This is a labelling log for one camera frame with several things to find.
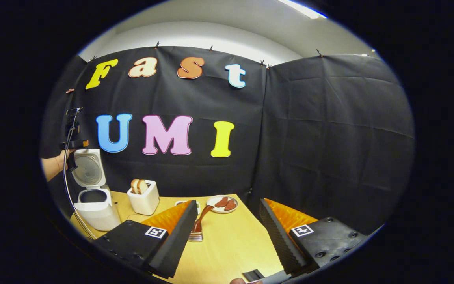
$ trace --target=open lid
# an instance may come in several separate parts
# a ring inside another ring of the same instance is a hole
[[[91,189],[106,183],[99,149],[78,149],[73,154],[78,166],[73,177],[78,185]]]

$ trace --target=blue letter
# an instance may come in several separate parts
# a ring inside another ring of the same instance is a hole
[[[122,113],[117,115],[119,121],[120,138],[117,143],[110,141],[110,121],[112,120],[111,115],[99,115],[96,118],[97,122],[97,142],[99,147],[109,153],[118,153],[126,149],[129,143],[129,120],[132,119],[132,115],[129,113]]]
[[[229,71],[229,83],[232,86],[236,88],[246,86],[246,83],[241,81],[241,75],[246,75],[246,71],[242,70],[239,64],[227,65],[225,69]]]

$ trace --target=cable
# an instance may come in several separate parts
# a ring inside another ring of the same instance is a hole
[[[83,219],[79,216],[78,212],[76,211],[76,209],[74,208],[74,204],[73,204],[73,201],[71,200],[71,195],[70,195],[70,192],[69,192],[69,187],[68,187],[68,179],[66,178],[66,160],[67,160],[67,154],[68,154],[68,147],[69,147],[69,143],[70,143],[70,140],[71,140],[71,137],[73,136],[73,130],[74,130],[74,123],[76,122],[76,116],[78,115],[78,111],[74,114],[74,118],[73,118],[73,124],[71,125],[71,128],[70,130],[68,131],[68,138],[66,140],[66,144],[65,144],[65,152],[64,152],[64,167],[63,167],[63,175],[64,175],[64,185],[65,185],[65,189],[66,189],[66,193],[68,194],[68,198],[69,198],[69,201],[70,201],[70,205],[73,209],[73,214],[74,216],[76,217],[78,223],[80,224],[80,226],[83,228],[83,230],[87,233],[88,237],[90,239],[97,239],[94,234],[92,232],[90,232],[89,228],[87,227],[87,225],[83,222]]]

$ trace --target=white wall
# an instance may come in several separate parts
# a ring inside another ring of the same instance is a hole
[[[271,66],[300,59],[292,50],[258,34],[206,22],[166,22],[134,28],[121,34],[106,32],[94,40],[79,56],[88,61],[97,57],[134,49],[159,46],[200,47],[243,56]]]

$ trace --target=white plate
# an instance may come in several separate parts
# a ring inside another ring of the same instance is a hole
[[[178,205],[179,203],[187,202],[188,200],[180,200],[175,202],[175,206]],[[197,204],[197,215],[201,213],[201,205],[199,202],[196,202]]]
[[[229,211],[224,211],[223,209],[225,209],[225,207],[215,207],[215,204],[218,203],[220,200],[222,200],[222,198],[224,198],[224,197],[227,197],[227,201],[229,201],[231,199],[234,200],[234,203],[236,203],[236,207],[234,207],[234,209],[229,210]],[[213,206],[213,209],[211,209],[211,210],[214,212],[220,213],[220,214],[230,213],[230,212],[236,210],[239,206],[238,201],[235,198],[227,196],[227,195],[212,196],[208,199],[208,201],[206,201],[206,205]]]

